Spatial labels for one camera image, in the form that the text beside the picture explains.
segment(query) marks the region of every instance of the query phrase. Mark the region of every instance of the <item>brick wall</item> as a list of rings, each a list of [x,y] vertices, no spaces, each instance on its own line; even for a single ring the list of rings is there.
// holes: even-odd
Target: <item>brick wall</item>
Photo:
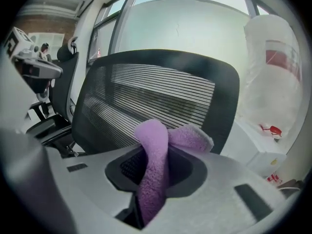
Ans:
[[[73,35],[76,20],[53,16],[22,16],[17,17],[13,26],[21,29],[26,34],[34,32],[65,34],[63,43]]]

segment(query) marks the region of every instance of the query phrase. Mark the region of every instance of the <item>window frame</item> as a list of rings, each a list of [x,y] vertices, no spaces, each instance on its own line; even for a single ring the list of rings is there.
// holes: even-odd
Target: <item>window frame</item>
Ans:
[[[91,66],[93,62],[97,59],[97,58],[89,59],[90,47],[91,47],[92,38],[93,38],[95,31],[97,31],[100,27],[104,27],[106,24],[110,23],[113,20],[116,20],[116,23],[112,32],[107,55],[115,53],[116,49],[118,48],[118,44],[120,42],[120,35],[121,35],[120,33],[123,31],[123,27],[126,21],[126,16],[128,14],[129,9],[133,6],[135,0],[125,0],[122,8],[119,11],[108,16],[113,4],[117,1],[119,0],[111,0],[109,3],[103,4],[101,10],[98,13],[99,15],[103,11],[103,9],[106,8],[105,12],[103,13],[102,20],[98,22],[97,24],[95,24],[92,30],[89,48],[88,48],[88,59],[87,59],[88,66]],[[265,3],[263,3],[260,0],[245,0],[245,3],[249,12],[249,16],[251,18],[260,15],[257,5],[261,6],[269,14],[277,15],[277,13],[274,10],[269,8]]]

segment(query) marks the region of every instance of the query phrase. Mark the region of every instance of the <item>purple cloth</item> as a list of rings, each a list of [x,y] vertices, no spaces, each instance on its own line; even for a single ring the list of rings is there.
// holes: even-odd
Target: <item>purple cloth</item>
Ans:
[[[214,143],[196,126],[189,124],[167,130],[156,119],[139,124],[135,129],[135,137],[148,157],[146,171],[137,192],[143,222],[147,225],[166,201],[166,189],[169,186],[168,143],[202,152],[209,152]]]

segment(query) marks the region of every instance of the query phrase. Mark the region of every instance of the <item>yellow sticker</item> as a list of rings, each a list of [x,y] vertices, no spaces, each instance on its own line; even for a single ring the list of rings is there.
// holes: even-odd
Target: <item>yellow sticker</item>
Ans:
[[[277,158],[271,162],[271,165],[276,165],[276,163],[277,163]]]

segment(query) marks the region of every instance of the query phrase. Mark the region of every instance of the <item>gray plastic surface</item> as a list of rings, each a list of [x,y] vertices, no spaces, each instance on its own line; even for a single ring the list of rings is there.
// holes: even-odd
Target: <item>gray plastic surface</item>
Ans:
[[[48,155],[57,184],[65,187],[68,186],[67,180],[70,180],[73,187],[76,187],[75,191],[79,191],[79,194],[83,194],[110,216],[107,220],[103,219],[103,225],[106,225],[105,221],[115,223],[113,217],[128,207],[131,193],[115,189],[105,176],[105,167],[110,161],[136,147],[137,145],[65,160],[61,160],[54,150],[49,150]],[[243,231],[255,224],[256,219],[234,190],[234,186],[241,184],[250,185],[273,210],[284,202],[281,192],[240,163],[216,154],[183,150],[206,164],[207,180],[191,196],[167,199],[158,215],[142,230],[143,233],[226,234]],[[66,167],[80,163],[85,163],[88,167],[72,173],[67,171]],[[114,231],[118,230],[118,233],[133,231],[130,226],[125,231],[124,223],[119,224],[120,230],[117,225]]]

